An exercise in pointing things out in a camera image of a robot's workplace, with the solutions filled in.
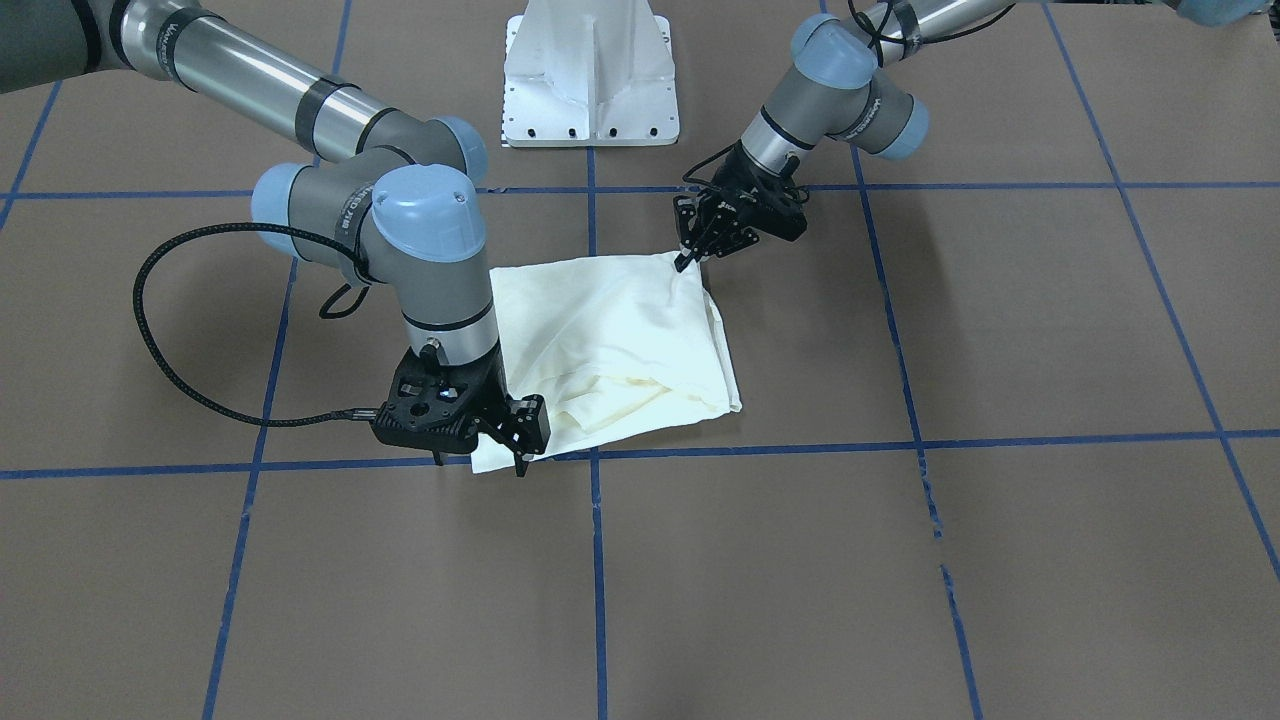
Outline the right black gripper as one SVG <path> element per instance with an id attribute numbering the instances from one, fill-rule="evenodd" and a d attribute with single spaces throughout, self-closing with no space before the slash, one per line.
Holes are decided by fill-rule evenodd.
<path id="1" fill-rule="evenodd" d="M 439 451 L 474 451 L 483 434 L 507 448 L 515 475 L 525 477 L 550 439 L 545 398 L 507 395 L 499 348 L 461 366 L 406 352 L 396 368 L 396 445 L 431 451 L 434 465 L 443 468 Z"/>

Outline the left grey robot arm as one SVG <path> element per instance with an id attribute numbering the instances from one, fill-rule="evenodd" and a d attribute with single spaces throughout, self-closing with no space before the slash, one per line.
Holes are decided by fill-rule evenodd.
<path id="1" fill-rule="evenodd" d="M 808 17 L 791 37 L 783 78 L 742 135 L 710 156 L 713 177 L 684 174 L 698 192 L 673 201 L 676 272 L 746 249 L 760 234 L 797 240 L 809 195 L 794 176 L 823 138 L 873 158 L 913 155 L 931 114 L 884 68 L 986 29 L 1011 10 L 1010 1 L 878 1 L 846 18 Z"/>

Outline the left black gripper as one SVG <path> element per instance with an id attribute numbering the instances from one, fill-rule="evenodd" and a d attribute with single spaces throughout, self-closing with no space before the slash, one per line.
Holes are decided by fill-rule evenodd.
<path id="1" fill-rule="evenodd" d="M 713 190 L 739 191 L 750 204 L 740 211 L 741 223 L 726 228 L 722 218 L 700 222 L 698 215 L 677 215 L 676 229 L 680 255 L 675 259 L 677 273 L 708 258 L 727 258 L 759 242 L 759 233 L 795 241 L 806 231 L 803 205 L 808 192 L 794 182 L 800 167 L 797 155 L 788 152 L 783 168 L 774 173 L 759 167 L 741 145 L 735 145 L 716 170 Z"/>

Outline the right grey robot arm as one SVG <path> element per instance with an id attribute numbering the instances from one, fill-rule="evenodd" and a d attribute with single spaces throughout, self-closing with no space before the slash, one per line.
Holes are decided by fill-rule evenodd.
<path id="1" fill-rule="evenodd" d="M 198 1 L 5 1 L 3 91 L 100 70 L 168 81 L 293 140 L 316 165 L 268 169 L 248 222 L 178 234 L 143 261 L 132 291 L 141 337 L 164 375 L 215 413 L 256 427 L 364 421 L 384 445 L 475 456 L 504 447 L 522 477 L 550 439 L 545 401 L 509 395 L 475 184 L 486 174 L 480 135 L 457 117 L 420 120 L 356 83 L 241 29 Z M 257 233 L 302 263 L 343 275 L 342 293 L 390 287 L 408 337 L 387 398 L 270 420 L 218 404 L 160 351 L 145 286 L 169 252 L 215 234 Z"/>

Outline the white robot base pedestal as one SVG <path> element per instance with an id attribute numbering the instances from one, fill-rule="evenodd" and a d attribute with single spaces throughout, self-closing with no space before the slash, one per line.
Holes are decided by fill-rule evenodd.
<path id="1" fill-rule="evenodd" d="M 530 1 L 506 22 L 502 143 L 676 143 L 671 40 L 669 20 L 648 1 Z"/>

